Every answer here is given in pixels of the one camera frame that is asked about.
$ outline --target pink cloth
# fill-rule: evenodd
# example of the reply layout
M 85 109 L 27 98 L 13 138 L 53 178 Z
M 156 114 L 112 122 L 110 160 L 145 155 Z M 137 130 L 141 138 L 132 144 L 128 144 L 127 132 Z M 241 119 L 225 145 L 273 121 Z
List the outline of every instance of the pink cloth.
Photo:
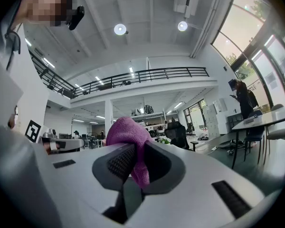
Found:
M 137 163 L 131 175 L 141 188 L 150 184 L 149 172 L 143 161 L 144 143 L 147 140 L 152 140 L 148 131 L 130 117 L 119 118 L 110 128 L 106 138 L 107 146 L 124 142 L 136 144 Z

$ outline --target black metal railing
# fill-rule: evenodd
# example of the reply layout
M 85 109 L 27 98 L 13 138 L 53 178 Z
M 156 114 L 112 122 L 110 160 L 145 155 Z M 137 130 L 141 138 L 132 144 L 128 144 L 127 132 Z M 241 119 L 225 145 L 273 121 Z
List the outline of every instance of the black metal railing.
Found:
M 132 73 L 119 74 L 81 85 L 75 90 L 74 97 L 87 95 L 98 90 L 106 90 L 126 85 L 133 85 L 157 79 L 170 79 L 176 77 L 209 77 L 205 67 L 167 67 L 141 70 Z
M 44 62 L 29 52 L 42 82 L 51 90 L 60 93 L 70 99 L 74 98 L 76 88 L 47 67 Z

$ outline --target tree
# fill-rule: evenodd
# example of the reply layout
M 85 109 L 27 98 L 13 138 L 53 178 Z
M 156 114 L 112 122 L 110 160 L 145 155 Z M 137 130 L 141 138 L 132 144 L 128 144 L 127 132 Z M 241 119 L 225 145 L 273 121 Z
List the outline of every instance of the tree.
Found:
M 226 60 L 230 65 L 233 64 L 236 61 L 236 59 L 237 56 L 234 53 L 226 57 Z M 241 80 L 244 80 L 245 78 L 249 77 L 254 73 L 255 70 L 248 62 L 244 62 L 243 65 L 239 67 L 239 69 L 237 70 L 237 75 Z
M 251 8 L 255 12 L 255 15 L 261 20 L 266 20 L 270 12 L 270 7 L 260 0 L 254 0 L 253 3 L 254 6 L 251 6 Z

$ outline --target round ceiling lamp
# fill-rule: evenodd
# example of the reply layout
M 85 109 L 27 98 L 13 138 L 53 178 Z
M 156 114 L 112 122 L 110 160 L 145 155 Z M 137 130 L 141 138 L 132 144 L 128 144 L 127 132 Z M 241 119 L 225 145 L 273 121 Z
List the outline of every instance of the round ceiling lamp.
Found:
M 115 34 L 121 36 L 127 31 L 126 27 L 123 24 L 118 24 L 114 27 Z
M 188 28 L 188 24 L 185 21 L 179 23 L 178 28 L 180 31 L 185 31 Z

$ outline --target white ceiling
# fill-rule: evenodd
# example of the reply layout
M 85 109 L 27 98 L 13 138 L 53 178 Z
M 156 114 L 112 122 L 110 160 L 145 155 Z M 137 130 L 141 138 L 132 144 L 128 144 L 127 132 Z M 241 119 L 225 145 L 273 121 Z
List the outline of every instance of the white ceiling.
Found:
M 186 91 L 164 91 L 147 95 L 131 96 L 120 98 L 113 101 L 113 117 L 115 119 L 122 116 L 130 116 L 132 109 L 142 108 L 144 105 L 152 106 L 155 113 L 165 112 L 169 110 L 177 110 L 174 107 L 183 102 L 182 105 L 192 102 L 195 103 L 201 96 L 210 91 L 207 89 L 192 88 Z M 97 122 L 104 124 L 104 119 L 96 117 L 97 115 L 105 117 L 105 102 L 86 105 L 79 109 L 67 110 L 74 115 L 74 119 L 83 120 L 86 122 Z
M 187 22 L 202 28 L 211 2 L 199 0 L 196 14 Z M 148 56 L 189 56 L 201 32 L 192 27 L 178 31 L 184 14 L 173 11 L 174 0 L 77 0 L 77 4 L 85 7 L 85 16 L 75 30 L 27 24 L 25 33 L 60 76 L 77 79 L 79 85 L 94 81 L 96 73 L 126 73 L 129 60 L 134 64 Z M 128 35 L 114 34 L 119 23 L 127 27 Z

